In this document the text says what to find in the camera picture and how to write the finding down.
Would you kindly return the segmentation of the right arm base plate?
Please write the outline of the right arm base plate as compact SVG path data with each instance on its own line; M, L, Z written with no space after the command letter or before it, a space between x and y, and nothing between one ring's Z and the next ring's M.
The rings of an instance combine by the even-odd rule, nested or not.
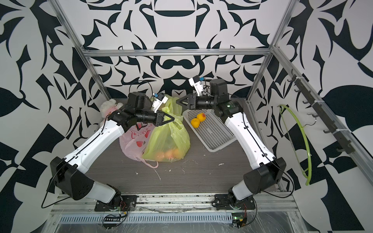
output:
M233 194L216 194L211 203L217 210L254 210L256 204L253 197L237 200Z

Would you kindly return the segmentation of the black wall hook rail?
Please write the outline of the black wall hook rail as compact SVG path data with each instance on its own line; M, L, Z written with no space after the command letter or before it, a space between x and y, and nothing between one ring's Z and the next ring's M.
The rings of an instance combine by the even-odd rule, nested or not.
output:
M298 88L295 92L300 92L306 98L303 101L304 104L312 107L316 115L315 118L320 118L323 124L327 127L327 130L323 130L325 134L332 134L333 137L340 145L338 152L346 152L352 154L355 152L351 139L346 135L348 130L338 123L335 114L332 113L331 109L327 106L326 102L315 92L311 85L307 82L305 77L299 77L291 71L291 78L289 82L293 82Z

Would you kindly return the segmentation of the yellow fruit upper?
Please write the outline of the yellow fruit upper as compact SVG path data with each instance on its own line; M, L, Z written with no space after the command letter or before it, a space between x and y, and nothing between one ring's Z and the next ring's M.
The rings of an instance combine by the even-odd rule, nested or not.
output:
M206 120L205 113L199 113L196 117L200 122L204 122Z

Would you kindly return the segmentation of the yellow fruit lower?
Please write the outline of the yellow fruit lower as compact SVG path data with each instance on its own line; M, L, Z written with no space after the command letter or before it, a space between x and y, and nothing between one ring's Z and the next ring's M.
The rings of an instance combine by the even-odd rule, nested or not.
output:
M196 128L198 128L198 127L200 126L201 122L200 122L200 120L199 120L198 118L193 118L193 119L191 120L190 124L191 124L191 126L192 126L193 128L196 129Z

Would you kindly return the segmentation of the green hoop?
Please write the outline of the green hoop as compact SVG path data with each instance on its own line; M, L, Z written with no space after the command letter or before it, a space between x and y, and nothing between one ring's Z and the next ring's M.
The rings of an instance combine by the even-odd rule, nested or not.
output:
M305 129L304 129L304 126L302 125L301 121L299 120L299 118L297 117L297 115L294 114L294 112L286 105L283 105L283 104L280 104L278 105L278 107L280 108L280 116L283 117L283 111L286 110L290 113L290 115L293 117L293 119L295 120L296 122L296 125L298 126L300 132L301 132L301 135L302 135L302 139L304 141L304 145L305 145L305 150L307 152L307 165L308 167L306 169L303 169L302 166L301 166L301 162L298 158L298 155L297 155L297 150L295 149L295 146L291 140L291 137L290 135L289 136L289 140L292 144L292 147L293 147L293 151L294 151L294 154L296 156L296 159L298 161L298 164L299 164L299 167L301 169L301 173L302 175L305 177L306 179L306 183L305 185L306 186L309 186L310 185L310 182L311 182L311 179L312 179L312 160L311 160L311 153L310 153L310 146L309 146L309 140L308 140L308 137L306 135L306 132L305 132Z

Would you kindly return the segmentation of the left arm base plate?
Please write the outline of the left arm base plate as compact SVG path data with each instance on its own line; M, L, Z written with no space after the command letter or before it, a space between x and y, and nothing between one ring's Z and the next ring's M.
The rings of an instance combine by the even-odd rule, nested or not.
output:
M95 212L125 212L135 209L137 205L137 195L121 195L115 196L109 203L97 201L94 208Z

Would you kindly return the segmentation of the white perforated plastic basket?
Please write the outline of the white perforated plastic basket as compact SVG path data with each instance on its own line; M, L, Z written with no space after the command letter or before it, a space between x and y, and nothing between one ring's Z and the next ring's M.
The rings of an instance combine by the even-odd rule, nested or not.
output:
M200 113L206 115L206 120L198 128L194 128L191 121ZM222 150L237 140L212 109L185 110L182 116L209 152Z

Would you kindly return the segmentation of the white plush bear pink shirt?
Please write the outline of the white plush bear pink shirt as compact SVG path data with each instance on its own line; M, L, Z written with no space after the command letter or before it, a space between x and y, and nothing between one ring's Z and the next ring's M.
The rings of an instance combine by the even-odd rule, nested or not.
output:
M105 101L99 108L102 118L106 118L107 115L112 112L119 110L123 107L123 103L117 102L115 99Z

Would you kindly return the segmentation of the black connector block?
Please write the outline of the black connector block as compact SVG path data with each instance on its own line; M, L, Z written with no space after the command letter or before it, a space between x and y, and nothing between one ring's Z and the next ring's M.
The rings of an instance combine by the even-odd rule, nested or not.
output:
M127 219L128 215L107 215L102 220L102 226L105 229L111 229L120 226Z

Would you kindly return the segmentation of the green avocado print plastic bag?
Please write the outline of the green avocado print plastic bag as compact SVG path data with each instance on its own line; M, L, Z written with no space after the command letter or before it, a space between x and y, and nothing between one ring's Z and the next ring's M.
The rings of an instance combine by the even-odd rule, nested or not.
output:
M168 98L167 102L165 103L165 107L168 108L167 113L168 114L174 114L176 116L181 116L183 109L182 106L178 105L176 103L177 100L179 100L178 97L172 97L170 95L166 94L166 97Z

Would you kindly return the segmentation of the green circuit board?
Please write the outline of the green circuit board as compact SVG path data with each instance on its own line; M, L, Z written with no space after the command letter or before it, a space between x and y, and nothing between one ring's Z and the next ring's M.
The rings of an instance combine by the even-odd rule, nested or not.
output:
M242 228L247 224L247 214L239 214L233 213L232 214L232 226L235 228Z

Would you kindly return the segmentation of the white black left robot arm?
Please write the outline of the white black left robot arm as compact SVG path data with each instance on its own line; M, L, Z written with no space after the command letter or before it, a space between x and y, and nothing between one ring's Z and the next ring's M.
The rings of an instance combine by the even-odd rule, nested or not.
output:
M88 198L111 207L120 206L120 191L87 177L86 173L105 149L132 126L150 123L157 127L175 120L173 116L160 111L159 107L144 93L130 93L127 103L106 116L100 129L85 143L64 158L55 157L51 161L52 179L49 186L58 187L75 201Z

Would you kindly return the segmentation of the red peach basket front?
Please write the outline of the red peach basket front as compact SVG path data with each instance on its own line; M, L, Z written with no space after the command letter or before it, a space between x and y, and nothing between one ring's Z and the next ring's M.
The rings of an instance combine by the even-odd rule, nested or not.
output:
M173 156L173 150L168 150L164 152L164 158L167 160L172 160L174 158Z

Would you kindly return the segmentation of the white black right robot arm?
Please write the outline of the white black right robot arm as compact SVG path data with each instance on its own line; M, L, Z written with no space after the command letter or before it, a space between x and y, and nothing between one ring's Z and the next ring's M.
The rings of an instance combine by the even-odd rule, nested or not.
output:
M251 127L238 98L230 97L225 80L211 80L209 95L203 94L202 80L203 78L199 76L190 78L189 84L196 92L180 98L177 104L188 110L214 110L215 115L234 134L243 148L252 170L243 176L241 182L232 187L229 192L232 201L241 201L278 183L285 172L285 160L276 158L260 140Z

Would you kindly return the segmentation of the yellow fruit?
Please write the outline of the yellow fruit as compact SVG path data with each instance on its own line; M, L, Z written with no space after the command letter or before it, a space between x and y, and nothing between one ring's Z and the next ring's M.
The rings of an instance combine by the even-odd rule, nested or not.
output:
M199 113L196 117L200 122L204 122L206 120L205 113Z
M196 129L196 128L198 128L198 127L200 126L201 122L200 122L200 120L199 120L198 118L193 118L193 119L191 120L190 124L191 124L191 126L192 126L193 128Z

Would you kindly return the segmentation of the pink apple print plastic bag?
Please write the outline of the pink apple print plastic bag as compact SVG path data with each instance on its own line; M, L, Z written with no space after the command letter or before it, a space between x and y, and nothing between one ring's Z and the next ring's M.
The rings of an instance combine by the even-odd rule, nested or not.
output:
M147 163L142 156L147 148L154 128L155 126L151 123L137 123L119 137L120 148L125 156L132 160L143 162L152 169L158 168L158 162L156 162L156 166L152 166Z

